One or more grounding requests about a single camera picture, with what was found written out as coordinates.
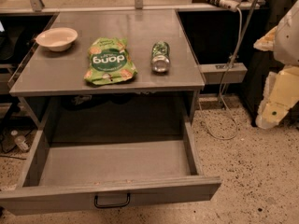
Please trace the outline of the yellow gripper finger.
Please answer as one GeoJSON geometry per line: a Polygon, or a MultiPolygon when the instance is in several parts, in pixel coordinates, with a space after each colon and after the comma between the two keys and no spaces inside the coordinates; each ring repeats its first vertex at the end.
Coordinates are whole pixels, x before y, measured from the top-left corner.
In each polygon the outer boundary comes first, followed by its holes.
{"type": "Polygon", "coordinates": [[[264,85],[263,99],[255,123],[259,128],[273,128],[299,102],[299,67],[286,66],[270,72],[264,85]]]}

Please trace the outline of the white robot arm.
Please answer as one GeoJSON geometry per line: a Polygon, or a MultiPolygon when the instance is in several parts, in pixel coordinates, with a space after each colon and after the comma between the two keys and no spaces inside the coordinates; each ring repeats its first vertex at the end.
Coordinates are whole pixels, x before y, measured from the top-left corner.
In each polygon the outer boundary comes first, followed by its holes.
{"type": "Polygon", "coordinates": [[[253,47],[272,51],[274,59],[284,65],[278,73],[269,73],[255,120],[259,128],[270,129],[299,102],[299,0],[253,47]]]}

